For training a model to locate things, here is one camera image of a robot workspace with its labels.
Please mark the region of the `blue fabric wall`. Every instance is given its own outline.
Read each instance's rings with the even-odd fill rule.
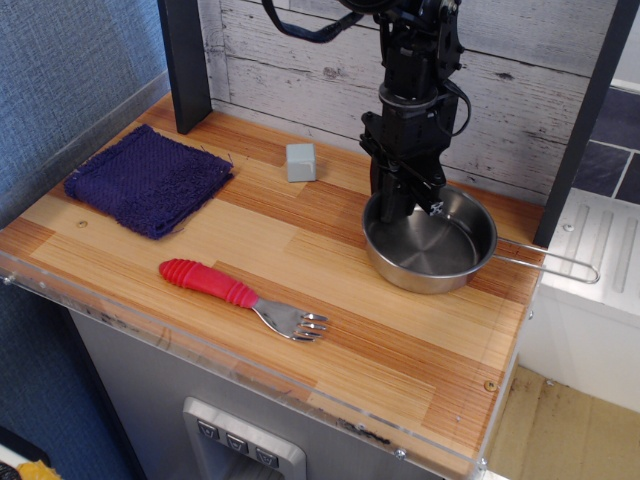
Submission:
[[[168,91],[155,0],[0,0],[0,229]],[[72,334],[0,283],[0,425],[65,480],[134,478]]]
[[[154,0],[1,1],[0,228],[123,125],[78,136],[166,70]]]

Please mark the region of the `pan handle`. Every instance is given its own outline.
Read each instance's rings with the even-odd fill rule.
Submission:
[[[548,252],[547,250],[545,250],[544,248],[539,248],[539,247],[534,247],[532,245],[525,245],[524,243],[520,243],[520,242],[514,242],[513,240],[507,240],[506,238],[502,238],[502,237],[498,237],[498,239],[502,242],[505,243],[509,243],[511,245],[516,245],[520,248],[524,248],[526,250],[531,250],[534,252],[538,252],[538,253],[543,253],[545,255],[548,255],[550,257],[555,257],[555,258],[559,258],[561,260],[570,262],[570,263],[574,263],[576,265],[581,265],[583,267],[588,268],[589,270],[591,270],[594,274],[594,278],[581,278],[581,277],[576,277],[575,275],[570,275],[567,273],[563,273],[563,272],[559,272],[557,270],[551,270],[549,268],[546,268],[544,266],[540,266],[540,265],[536,265],[534,263],[529,263],[529,262],[525,262],[523,260],[516,260],[515,258],[509,258],[509,257],[505,257],[503,255],[493,255],[494,258],[497,258],[498,260],[504,260],[505,262],[511,262],[511,263],[517,263],[518,265],[522,265],[525,267],[530,267],[530,268],[535,268],[536,270],[540,270],[541,272],[547,272],[547,273],[551,273],[553,275],[558,275],[560,277],[565,277],[565,278],[569,278],[571,280],[577,280],[578,282],[582,282],[582,283],[587,283],[587,284],[593,284],[593,283],[597,283],[598,280],[600,280],[600,272],[598,271],[598,269],[596,267],[594,267],[593,265],[586,263],[586,262],[581,262],[580,260],[576,260],[573,258],[569,258],[569,257],[565,257],[562,255],[557,255],[555,253],[551,253]]]

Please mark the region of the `screw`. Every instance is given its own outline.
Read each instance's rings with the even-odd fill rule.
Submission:
[[[487,392],[495,392],[498,389],[498,384],[493,380],[487,380],[484,382],[484,389]]]

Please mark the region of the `button panel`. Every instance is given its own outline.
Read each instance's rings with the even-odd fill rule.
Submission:
[[[305,453],[284,438],[193,397],[185,400],[183,415],[203,478],[219,471],[224,452],[218,446],[212,448],[210,440],[215,440],[222,450],[251,458],[286,480],[307,480]]]

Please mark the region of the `yellow object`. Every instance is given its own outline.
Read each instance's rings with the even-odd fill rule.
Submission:
[[[18,465],[18,473],[22,480],[62,480],[55,470],[47,467],[41,460]]]

